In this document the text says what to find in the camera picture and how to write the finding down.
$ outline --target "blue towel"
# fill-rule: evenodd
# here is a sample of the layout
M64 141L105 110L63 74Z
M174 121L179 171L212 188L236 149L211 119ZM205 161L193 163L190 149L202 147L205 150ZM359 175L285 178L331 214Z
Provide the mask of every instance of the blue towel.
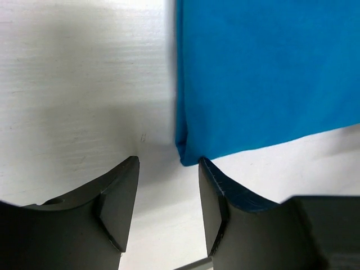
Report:
M360 122L359 0L178 0L183 165Z

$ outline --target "blue cloth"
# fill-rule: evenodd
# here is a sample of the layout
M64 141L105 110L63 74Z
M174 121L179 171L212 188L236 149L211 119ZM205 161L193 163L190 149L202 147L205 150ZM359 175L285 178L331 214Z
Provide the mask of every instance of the blue cloth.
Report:
M178 0L183 165L360 122L359 0Z

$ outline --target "white table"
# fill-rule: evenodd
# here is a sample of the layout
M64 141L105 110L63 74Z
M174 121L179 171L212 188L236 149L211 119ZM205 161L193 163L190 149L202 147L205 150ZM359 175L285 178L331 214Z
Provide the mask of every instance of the white table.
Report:
M173 145L174 3L0 3L0 199L43 203L139 155L121 269L171 270L206 256L197 167ZM274 201L360 194L360 127L215 161Z

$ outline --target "blue fabric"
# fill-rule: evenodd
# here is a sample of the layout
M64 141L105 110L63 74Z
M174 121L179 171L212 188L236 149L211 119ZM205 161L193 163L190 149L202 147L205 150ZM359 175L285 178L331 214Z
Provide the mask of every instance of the blue fabric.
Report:
M359 0L178 0L183 165L360 122Z

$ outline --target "white surface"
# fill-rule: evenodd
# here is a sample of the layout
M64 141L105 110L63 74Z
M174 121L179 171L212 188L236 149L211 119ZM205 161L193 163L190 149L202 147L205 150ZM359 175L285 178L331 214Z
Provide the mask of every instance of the white surface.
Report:
M161 0L0 2L0 199L43 203L139 155L121 269L206 256L197 167L173 146L174 6ZM360 194L360 127L215 161L274 201Z

